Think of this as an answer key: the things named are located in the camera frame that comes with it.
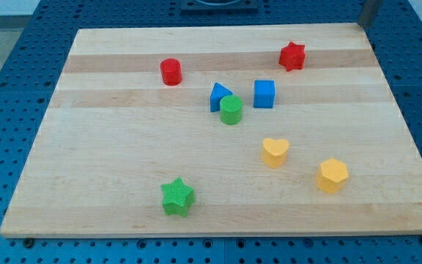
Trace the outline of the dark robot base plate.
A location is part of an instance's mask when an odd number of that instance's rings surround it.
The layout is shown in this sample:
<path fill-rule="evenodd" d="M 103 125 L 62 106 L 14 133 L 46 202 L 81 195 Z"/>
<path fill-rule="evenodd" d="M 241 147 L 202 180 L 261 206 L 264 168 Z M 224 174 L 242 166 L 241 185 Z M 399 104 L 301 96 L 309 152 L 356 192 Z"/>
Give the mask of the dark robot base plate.
<path fill-rule="evenodd" d="M 182 12 L 227 12 L 255 11 L 259 8 L 259 0 L 178 0 Z"/>

